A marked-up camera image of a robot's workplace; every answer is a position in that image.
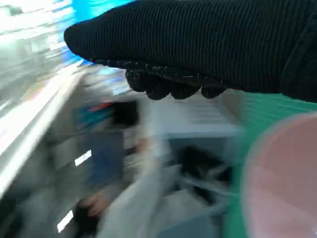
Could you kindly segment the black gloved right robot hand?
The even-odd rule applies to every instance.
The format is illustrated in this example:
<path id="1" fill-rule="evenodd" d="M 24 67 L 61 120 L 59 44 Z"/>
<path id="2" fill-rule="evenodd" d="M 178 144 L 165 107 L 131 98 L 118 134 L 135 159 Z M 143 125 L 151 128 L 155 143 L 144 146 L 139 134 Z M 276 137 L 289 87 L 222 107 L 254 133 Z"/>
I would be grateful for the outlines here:
<path id="1" fill-rule="evenodd" d="M 152 100 L 227 89 L 317 100 L 314 0 L 137 0 L 71 25 L 64 40 L 124 69 Z"/>

